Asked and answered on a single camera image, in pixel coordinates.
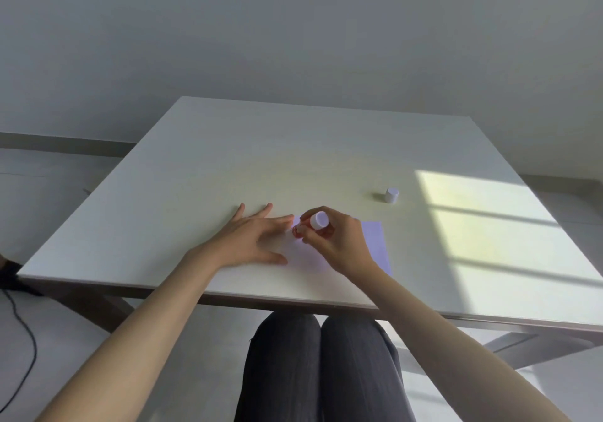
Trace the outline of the person's right hand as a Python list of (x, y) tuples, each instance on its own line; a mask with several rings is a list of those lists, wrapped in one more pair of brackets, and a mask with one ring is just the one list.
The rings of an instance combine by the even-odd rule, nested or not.
[(361, 222), (327, 206), (308, 210), (300, 216), (300, 220), (319, 211), (327, 213), (330, 221), (328, 228), (334, 228), (334, 234), (330, 239), (332, 248), (316, 250), (328, 264), (355, 284), (362, 284), (366, 280), (380, 276), (382, 270), (370, 255)]

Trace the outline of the person's left hand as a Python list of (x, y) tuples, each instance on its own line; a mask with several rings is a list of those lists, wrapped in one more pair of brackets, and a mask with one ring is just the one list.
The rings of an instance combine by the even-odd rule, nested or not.
[(215, 268), (256, 264), (257, 250), (269, 250), (263, 242), (290, 231), (294, 221), (292, 214), (254, 220), (256, 212), (249, 216), (244, 213), (245, 204), (240, 204), (225, 226), (196, 248)]

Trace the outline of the person's leg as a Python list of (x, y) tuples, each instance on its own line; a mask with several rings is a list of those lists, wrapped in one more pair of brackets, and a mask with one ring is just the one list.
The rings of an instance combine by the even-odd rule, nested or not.
[(264, 319), (250, 340), (233, 422), (321, 422), (320, 344), (315, 315)]
[(374, 319), (324, 321), (320, 389), (324, 422), (416, 422), (397, 349)]

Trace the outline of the person's right leg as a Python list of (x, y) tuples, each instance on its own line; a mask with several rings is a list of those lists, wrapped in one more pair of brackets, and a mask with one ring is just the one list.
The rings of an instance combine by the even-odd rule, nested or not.
[(324, 321), (320, 389), (324, 422), (416, 422), (397, 349), (374, 319)]

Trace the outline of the white glue stick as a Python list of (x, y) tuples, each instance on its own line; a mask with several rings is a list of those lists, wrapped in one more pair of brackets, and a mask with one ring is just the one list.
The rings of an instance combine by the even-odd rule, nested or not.
[(329, 225), (330, 221), (327, 213), (319, 211), (304, 220), (300, 220), (299, 223), (293, 226), (291, 231), (296, 239), (301, 239), (303, 237), (300, 231), (302, 228), (307, 228), (313, 230), (318, 235), (323, 235)]

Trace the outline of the person's left leg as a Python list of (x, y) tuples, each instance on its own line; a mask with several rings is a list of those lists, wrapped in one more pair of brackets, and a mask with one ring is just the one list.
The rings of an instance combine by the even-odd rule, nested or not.
[(233, 422), (321, 422), (320, 344), (315, 315), (264, 319), (250, 340)]

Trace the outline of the person's left forearm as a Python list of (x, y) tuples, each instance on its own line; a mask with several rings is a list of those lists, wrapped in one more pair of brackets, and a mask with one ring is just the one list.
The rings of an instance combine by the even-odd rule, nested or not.
[(223, 264), (209, 249), (189, 251), (35, 422), (136, 422), (195, 306)]

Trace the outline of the person's right forearm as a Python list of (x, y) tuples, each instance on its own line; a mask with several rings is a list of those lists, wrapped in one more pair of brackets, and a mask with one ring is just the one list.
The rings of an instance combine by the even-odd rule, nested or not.
[(538, 388), (375, 264), (348, 278), (387, 317), (463, 422), (571, 422)]

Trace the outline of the light purple paper sheet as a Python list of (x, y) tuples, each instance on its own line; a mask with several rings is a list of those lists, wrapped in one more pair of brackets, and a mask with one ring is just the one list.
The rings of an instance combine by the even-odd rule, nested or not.
[[(392, 275), (388, 251), (382, 225), (378, 221), (362, 221), (362, 230), (371, 257), (388, 275)], [(287, 231), (274, 242), (275, 252), (281, 253), (288, 261), (288, 266), (307, 273), (328, 273), (332, 267), (311, 246), (304, 244), (300, 238)]]

